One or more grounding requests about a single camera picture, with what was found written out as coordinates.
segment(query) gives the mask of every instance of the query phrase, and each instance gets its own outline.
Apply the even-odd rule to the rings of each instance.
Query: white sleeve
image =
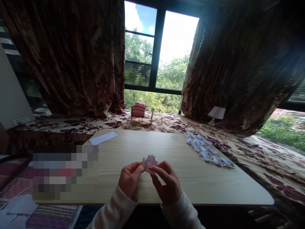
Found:
[[[187,195],[182,191],[182,194],[176,203],[165,206],[161,203],[161,210],[172,228],[202,228],[198,219],[198,212],[188,199]]]
[[[111,199],[95,214],[87,229],[122,228],[138,205],[129,199],[117,185]]]

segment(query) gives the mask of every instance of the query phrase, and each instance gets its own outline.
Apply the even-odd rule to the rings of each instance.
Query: finger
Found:
[[[128,166],[125,166],[124,168],[127,169],[129,172],[133,173],[136,168],[139,167],[140,164],[142,164],[142,162],[134,162],[129,164]]]
[[[168,174],[173,172],[173,168],[167,161],[162,161],[160,164],[157,165],[159,168],[162,168]]]
[[[162,186],[161,182],[159,181],[157,175],[156,174],[150,174],[150,176],[152,177],[152,183],[155,186],[157,192],[161,193],[163,191],[163,186]]]
[[[165,172],[162,168],[159,168],[157,166],[152,166],[148,169],[157,173],[161,177],[161,179],[164,180],[166,184],[171,183],[172,181],[171,176],[167,172]]]
[[[141,164],[135,169],[132,176],[136,178],[136,180],[139,180],[141,174],[145,171],[146,164],[144,162],[141,162]]]

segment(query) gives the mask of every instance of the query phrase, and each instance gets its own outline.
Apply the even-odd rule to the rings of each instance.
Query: sweater cuff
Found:
[[[136,206],[139,204],[139,200],[137,196],[134,196],[131,200],[128,198],[120,189],[120,187],[117,185],[115,188],[114,193],[112,194],[112,197],[115,201],[115,203],[121,208],[121,209],[128,209],[129,211],[133,211]]]
[[[182,194],[176,203],[169,206],[165,206],[164,203],[161,203],[160,205],[164,216],[168,219],[183,214],[185,209],[188,208],[189,204],[191,204],[191,202],[185,192],[182,190]]]

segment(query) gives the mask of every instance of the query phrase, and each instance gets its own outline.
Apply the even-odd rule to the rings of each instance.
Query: electrical outlet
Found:
[[[23,116],[23,117],[19,117],[19,118],[16,118],[16,119],[12,119],[12,122],[14,123],[15,126],[25,124],[29,121],[30,121],[29,116]]]

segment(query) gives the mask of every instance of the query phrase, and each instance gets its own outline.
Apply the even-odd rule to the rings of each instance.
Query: pixelated area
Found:
[[[98,188],[98,146],[35,146],[33,184],[34,200],[90,199]]]

